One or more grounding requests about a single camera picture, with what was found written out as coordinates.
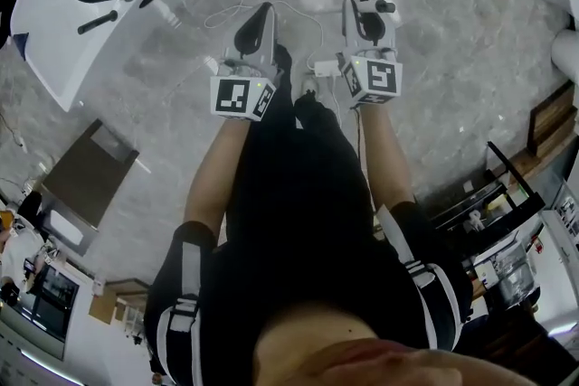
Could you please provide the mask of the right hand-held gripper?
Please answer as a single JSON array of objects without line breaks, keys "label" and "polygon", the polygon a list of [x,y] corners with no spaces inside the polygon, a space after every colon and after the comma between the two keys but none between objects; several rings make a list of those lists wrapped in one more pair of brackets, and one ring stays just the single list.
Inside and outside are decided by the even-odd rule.
[{"label": "right hand-held gripper", "polygon": [[381,105],[402,94],[403,65],[397,60],[395,23],[390,14],[370,14],[367,36],[375,47],[362,50],[361,14],[355,0],[343,0],[345,49],[337,54],[352,105]]}]

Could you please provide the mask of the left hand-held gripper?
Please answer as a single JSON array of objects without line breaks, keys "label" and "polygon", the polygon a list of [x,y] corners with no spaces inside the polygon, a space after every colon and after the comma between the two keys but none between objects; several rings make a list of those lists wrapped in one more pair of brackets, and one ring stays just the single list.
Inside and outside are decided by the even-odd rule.
[{"label": "left hand-held gripper", "polygon": [[[251,7],[231,25],[225,35],[225,57],[210,79],[213,115],[222,118],[261,121],[277,90],[278,68],[273,55],[278,35],[278,18],[273,5],[264,2]],[[246,61],[246,56],[260,68]]]}]

